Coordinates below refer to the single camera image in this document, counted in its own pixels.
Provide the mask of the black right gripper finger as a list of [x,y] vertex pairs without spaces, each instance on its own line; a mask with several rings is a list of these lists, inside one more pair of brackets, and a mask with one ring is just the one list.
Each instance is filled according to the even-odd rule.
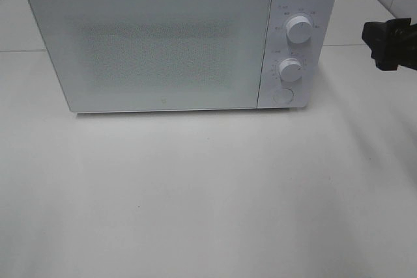
[[399,66],[416,70],[416,24],[412,18],[366,22],[362,40],[379,70],[396,71]]

